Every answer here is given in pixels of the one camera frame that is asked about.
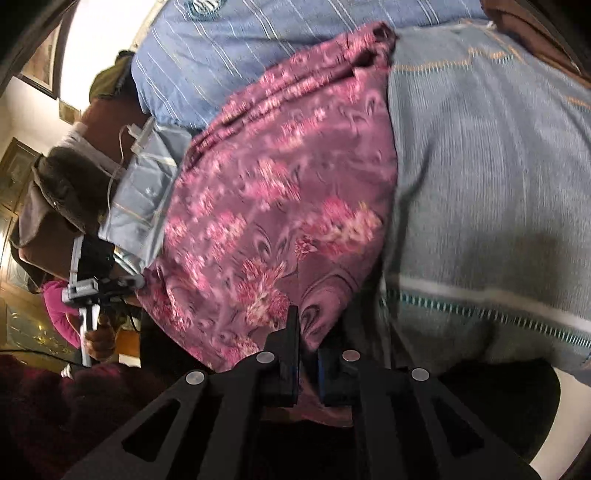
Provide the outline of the person left hand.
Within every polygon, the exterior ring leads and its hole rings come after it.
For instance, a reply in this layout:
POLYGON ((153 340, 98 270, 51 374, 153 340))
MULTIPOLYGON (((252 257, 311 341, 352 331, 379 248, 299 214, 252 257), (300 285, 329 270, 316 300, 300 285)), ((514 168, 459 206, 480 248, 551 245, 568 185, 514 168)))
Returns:
POLYGON ((87 354, 98 362, 108 360, 115 353, 116 332, 110 314, 99 315, 97 328, 85 333, 83 345, 87 354))

